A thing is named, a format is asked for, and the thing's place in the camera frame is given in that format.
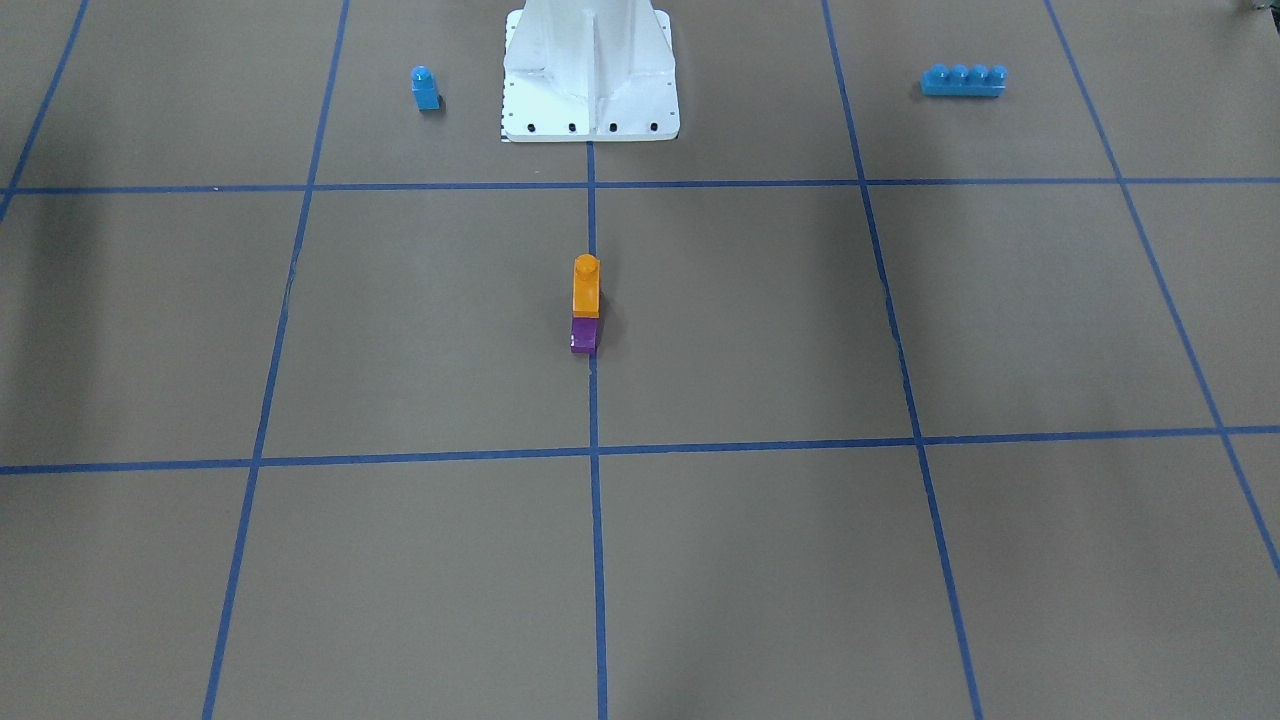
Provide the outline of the purple trapezoid block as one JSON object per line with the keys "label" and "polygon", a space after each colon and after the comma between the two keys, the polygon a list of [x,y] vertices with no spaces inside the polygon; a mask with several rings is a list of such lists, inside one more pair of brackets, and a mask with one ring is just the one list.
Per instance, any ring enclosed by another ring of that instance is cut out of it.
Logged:
{"label": "purple trapezoid block", "polygon": [[570,351],[572,354],[594,355],[600,337],[599,316],[573,316],[570,327]]}

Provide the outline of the orange trapezoid block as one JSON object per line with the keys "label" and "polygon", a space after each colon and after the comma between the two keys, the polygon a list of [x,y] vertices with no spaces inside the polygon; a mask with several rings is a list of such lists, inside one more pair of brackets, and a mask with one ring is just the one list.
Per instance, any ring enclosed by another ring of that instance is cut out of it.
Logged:
{"label": "orange trapezoid block", "polygon": [[573,260],[571,284],[573,318],[599,319],[602,315],[602,264],[593,254]]}

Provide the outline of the small blue block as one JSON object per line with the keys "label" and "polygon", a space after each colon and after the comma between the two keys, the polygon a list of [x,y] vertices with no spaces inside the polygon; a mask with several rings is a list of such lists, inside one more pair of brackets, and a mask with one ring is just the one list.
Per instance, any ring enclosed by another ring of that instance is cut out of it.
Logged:
{"label": "small blue block", "polygon": [[419,111],[438,111],[442,108],[436,77],[430,68],[425,65],[412,68],[410,91]]}

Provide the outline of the long blue studded block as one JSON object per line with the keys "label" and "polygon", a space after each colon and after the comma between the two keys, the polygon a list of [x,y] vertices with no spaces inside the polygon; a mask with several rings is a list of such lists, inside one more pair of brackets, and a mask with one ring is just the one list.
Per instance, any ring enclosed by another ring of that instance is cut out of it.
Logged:
{"label": "long blue studded block", "polygon": [[1009,85],[1004,65],[934,64],[922,73],[919,88],[932,97],[1000,97]]}

